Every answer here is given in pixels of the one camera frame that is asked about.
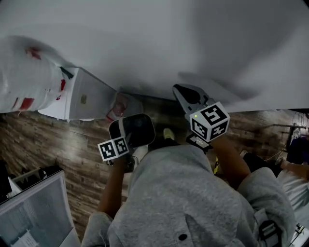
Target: sleeve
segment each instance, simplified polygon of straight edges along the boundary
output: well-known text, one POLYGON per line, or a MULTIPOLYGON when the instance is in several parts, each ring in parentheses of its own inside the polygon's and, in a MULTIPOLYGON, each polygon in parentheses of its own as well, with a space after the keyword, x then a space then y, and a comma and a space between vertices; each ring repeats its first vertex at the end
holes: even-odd
POLYGON ((107 247, 107 231, 112 218, 103 212, 95 212, 90 218, 82 241, 82 247, 107 247))
POLYGON ((250 203, 255 212, 264 209, 269 220, 282 231, 283 243, 290 243, 296 221, 291 203, 273 172, 263 167, 251 173, 240 184, 238 192, 250 203))

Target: black button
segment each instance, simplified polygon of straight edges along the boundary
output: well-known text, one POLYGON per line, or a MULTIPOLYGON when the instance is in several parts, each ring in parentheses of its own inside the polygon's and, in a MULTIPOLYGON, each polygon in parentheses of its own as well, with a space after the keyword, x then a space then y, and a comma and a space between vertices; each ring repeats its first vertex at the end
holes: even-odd
POLYGON ((187 234, 181 234, 181 235, 178 237, 178 239, 179 239, 180 241, 186 240, 186 239, 187 239, 187 234))

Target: wooden floor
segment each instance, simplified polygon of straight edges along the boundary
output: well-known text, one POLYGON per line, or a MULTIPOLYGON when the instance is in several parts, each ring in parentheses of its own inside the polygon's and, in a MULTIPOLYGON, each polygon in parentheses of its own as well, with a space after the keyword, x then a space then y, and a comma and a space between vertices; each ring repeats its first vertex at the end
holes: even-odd
MULTIPOLYGON (((182 109, 173 101, 143 99, 144 111, 153 120, 157 138, 164 127, 171 127, 179 143, 185 143, 187 122, 182 109)), ((246 149, 266 159, 284 148, 287 128, 268 127, 271 124, 297 122, 289 110, 232 113, 229 137, 239 151, 246 149)), ((107 120, 57 121, 37 112, 2 114, 0 117, 0 151, 10 173, 21 174, 22 168, 58 164, 66 174, 67 192, 74 223, 82 238, 89 215, 95 211, 108 177, 97 144, 109 139, 107 120)), ((207 154, 211 164, 215 154, 207 154)), ((123 201, 127 198, 127 174, 123 186, 123 201)))

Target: white wall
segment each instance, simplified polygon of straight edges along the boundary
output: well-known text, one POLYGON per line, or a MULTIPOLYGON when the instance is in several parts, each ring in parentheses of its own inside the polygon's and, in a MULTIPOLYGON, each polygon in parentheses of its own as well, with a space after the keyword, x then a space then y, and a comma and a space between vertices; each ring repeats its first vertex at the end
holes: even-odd
POLYGON ((229 111, 309 108, 302 0, 3 0, 7 35, 46 43, 115 89, 173 98, 190 72, 229 111))

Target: person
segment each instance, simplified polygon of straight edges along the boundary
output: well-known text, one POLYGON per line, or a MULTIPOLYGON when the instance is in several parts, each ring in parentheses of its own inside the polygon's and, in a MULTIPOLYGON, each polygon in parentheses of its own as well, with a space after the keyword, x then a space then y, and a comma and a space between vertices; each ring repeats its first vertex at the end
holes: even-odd
POLYGON ((293 209, 269 168, 251 173, 222 135, 212 145, 228 185, 214 176, 202 150, 174 145, 172 131, 164 133, 172 146, 143 158, 122 206, 126 158, 114 161, 82 247, 290 244, 295 230, 293 209))
MULTIPOLYGON (((293 155, 288 153, 287 159, 303 162, 303 155, 300 154, 300 157, 297 157, 295 153, 296 150, 293 151, 293 155)), ((300 165, 281 159, 278 165, 271 165, 246 151, 242 151, 241 156, 251 172, 261 167, 268 167, 273 171, 290 200, 296 222, 309 229, 309 165, 307 162, 300 165)))

